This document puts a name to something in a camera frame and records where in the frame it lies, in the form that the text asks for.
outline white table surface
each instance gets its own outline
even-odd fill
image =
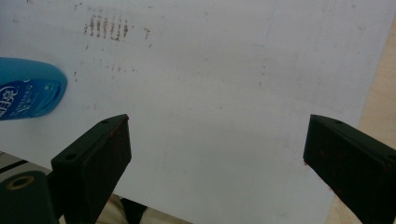
[[[127,113],[119,195],[194,223],[323,223],[332,192],[304,166],[309,115],[357,125],[395,9],[3,0],[0,56],[52,63],[68,87],[46,117],[0,122],[0,148],[50,168],[96,122]]]

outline white lettering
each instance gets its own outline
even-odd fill
[[[7,86],[0,90],[0,118],[6,114],[7,109],[14,102],[14,96],[18,94],[18,90],[15,87]]]

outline blue bottle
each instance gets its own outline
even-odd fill
[[[0,57],[0,120],[48,114],[66,84],[66,76],[51,64]]]

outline beige surface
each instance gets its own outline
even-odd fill
[[[376,71],[375,80],[361,115],[359,129],[396,148],[396,17]],[[326,224],[361,223],[334,197]]]

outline bottle label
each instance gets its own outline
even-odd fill
[[[54,84],[46,80],[9,82],[0,86],[0,119],[33,117],[40,100],[53,91]]]

